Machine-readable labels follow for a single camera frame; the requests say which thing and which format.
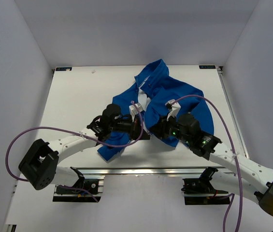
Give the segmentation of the blue zip jacket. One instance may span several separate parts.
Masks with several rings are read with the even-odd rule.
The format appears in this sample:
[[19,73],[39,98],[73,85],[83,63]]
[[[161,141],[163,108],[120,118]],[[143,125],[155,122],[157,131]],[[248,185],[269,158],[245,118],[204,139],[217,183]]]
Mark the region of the blue zip jacket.
[[180,105],[177,116],[191,113],[200,123],[203,131],[214,134],[214,123],[210,109],[203,99],[203,92],[185,82],[170,77],[169,69],[162,59],[147,64],[135,76],[134,84],[112,102],[121,108],[124,115],[129,114],[131,102],[140,103],[142,117],[147,129],[158,123],[161,116],[167,116],[166,104],[175,101]]

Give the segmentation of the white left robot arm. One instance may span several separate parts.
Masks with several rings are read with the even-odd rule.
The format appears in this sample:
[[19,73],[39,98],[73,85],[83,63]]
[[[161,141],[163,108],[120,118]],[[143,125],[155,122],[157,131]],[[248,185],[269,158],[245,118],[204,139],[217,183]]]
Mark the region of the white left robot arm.
[[79,132],[69,132],[69,136],[45,142],[38,139],[33,142],[21,160],[18,168],[36,190],[42,190],[50,184],[70,189],[74,193],[84,190],[85,178],[74,167],[60,167],[64,159],[97,145],[121,148],[112,145],[108,139],[113,132],[127,135],[128,140],[148,140],[145,132],[139,103],[129,106],[129,114],[123,115],[117,104],[109,104],[100,116]]

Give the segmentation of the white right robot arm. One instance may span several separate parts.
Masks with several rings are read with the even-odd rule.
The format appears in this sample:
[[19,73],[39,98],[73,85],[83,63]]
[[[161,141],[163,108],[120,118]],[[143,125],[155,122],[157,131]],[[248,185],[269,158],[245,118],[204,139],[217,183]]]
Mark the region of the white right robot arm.
[[188,145],[195,155],[238,175],[235,177],[217,168],[207,167],[196,183],[198,188],[207,193],[223,190],[242,194],[273,216],[273,169],[232,154],[219,138],[203,131],[199,121],[191,114],[183,114],[179,118],[162,116],[149,130],[159,139],[176,138]]

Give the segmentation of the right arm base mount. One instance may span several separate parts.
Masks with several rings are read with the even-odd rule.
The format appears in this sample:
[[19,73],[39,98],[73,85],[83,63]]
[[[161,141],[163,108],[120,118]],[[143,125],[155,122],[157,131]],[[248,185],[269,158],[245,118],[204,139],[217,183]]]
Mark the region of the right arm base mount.
[[184,178],[181,191],[185,205],[228,205],[227,191],[216,190],[211,185],[202,186],[198,178]]

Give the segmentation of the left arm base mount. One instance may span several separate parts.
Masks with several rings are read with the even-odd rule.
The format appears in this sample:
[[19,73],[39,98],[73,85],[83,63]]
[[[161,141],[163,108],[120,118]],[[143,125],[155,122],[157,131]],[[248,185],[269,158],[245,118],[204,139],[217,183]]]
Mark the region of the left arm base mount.
[[60,203],[98,203],[103,193],[104,180],[85,178],[79,187],[56,186],[53,202]]

